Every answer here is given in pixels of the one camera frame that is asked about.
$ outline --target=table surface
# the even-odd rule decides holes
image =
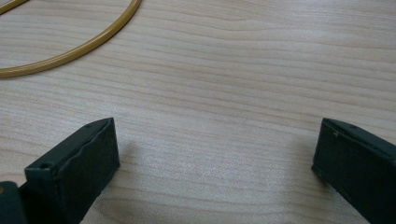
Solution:
[[[76,47],[128,4],[9,11],[0,67]],[[99,49],[0,80],[0,180],[113,117],[121,167],[82,223],[368,223],[310,166],[322,118],[395,144],[395,86],[396,1],[143,0]]]

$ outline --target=laminate tabletop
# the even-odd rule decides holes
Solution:
[[[16,7],[0,67],[68,51],[129,3]],[[368,223],[310,167],[323,118],[396,144],[395,87],[395,1],[143,0],[93,52],[0,79],[0,181],[112,117],[121,166],[84,224]]]

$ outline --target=small hole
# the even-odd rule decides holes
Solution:
[[[41,165],[40,165],[40,169],[48,169],[48,168],[50,168],[51,167],[51,165],[52,165],[52,163],[50,163],[50,162],[44,162],[44,163],[42,163]]]

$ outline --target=wood grain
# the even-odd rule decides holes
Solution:
[[[0,17],[0,67],[104,30],[126,0]],[[396,2],[144,0],[99,49],[0,80],[0,176],[114,117],[121,168],[84,224],[367,223],[311,171],[321,119],[396,144]]]

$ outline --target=light wooden surface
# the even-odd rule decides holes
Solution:
[[[31,0],[0,66],[104,30],[127,0]],[[114,117],[121,168],[82,223],[367,223],[310,170],[321,119],[396,144],[396,2],[143,0],[72,63],[0,80],[0,180]]]

